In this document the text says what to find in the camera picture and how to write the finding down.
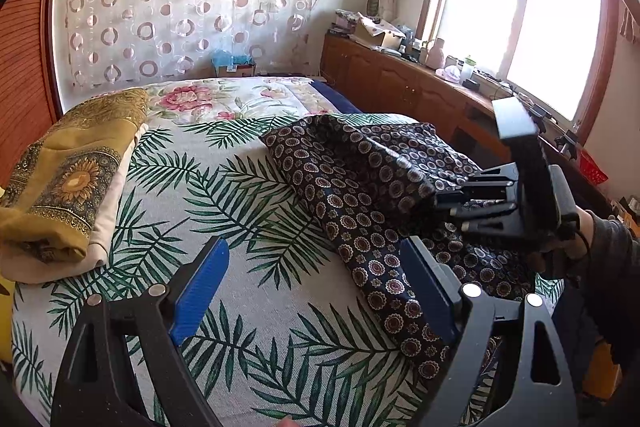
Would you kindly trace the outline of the person's right forearm sleeve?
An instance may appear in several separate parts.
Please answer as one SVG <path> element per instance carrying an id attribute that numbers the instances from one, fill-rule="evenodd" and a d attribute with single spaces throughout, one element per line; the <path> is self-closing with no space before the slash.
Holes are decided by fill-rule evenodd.
<path id="1" fill-rule="evenodd" d="M 593 236 L 582 295 L 613 362 L 628 369 L 639 355 L 639 239 L 623 223 L 589 216 Z"/>

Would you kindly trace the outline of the person's right hand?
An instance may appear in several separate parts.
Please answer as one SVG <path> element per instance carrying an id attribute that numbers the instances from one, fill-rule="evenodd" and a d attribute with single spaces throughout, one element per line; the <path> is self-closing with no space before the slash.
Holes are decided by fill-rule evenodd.
<path id="1" fill-rule="evenodd" d="M 570 261 L 582 261 L 590 255 L 593 242 L 593 215 L 580 207 L 576 208 L 579 218 L 578 230 L 571 239 L 562 239 L 556 244 Z"/>

